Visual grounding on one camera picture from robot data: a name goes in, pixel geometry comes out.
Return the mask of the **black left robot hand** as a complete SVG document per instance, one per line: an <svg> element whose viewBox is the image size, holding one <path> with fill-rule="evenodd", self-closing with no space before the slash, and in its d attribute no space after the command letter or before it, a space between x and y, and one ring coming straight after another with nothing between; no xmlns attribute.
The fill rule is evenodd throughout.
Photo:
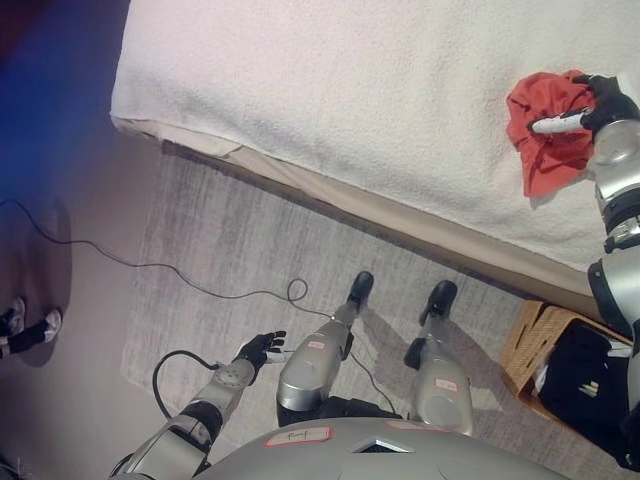
<svg viewBox="0 0 640 480"><path fill-rule="evenodd" d="M255 372L258 372L266 364L279 364L287 360L287 355L282 347L287 333L283 330L256 335L253 339L242 345L234 360L249 362Z"/></svg>

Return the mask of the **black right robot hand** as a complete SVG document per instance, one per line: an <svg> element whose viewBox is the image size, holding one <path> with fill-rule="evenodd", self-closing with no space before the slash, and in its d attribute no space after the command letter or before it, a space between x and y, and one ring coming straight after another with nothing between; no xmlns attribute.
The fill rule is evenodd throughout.
<svg viewBox="0 0 640 480"><path fill-rule="evenodd" d="M572 79L573 84L584 85L593 94L593 108L563 112L554 117L541 118L528 124L535 134L556 134L587 129L596 135L604 127L623 120L639 120L639 106L620 87L619 77L582 74Z"/></svg>

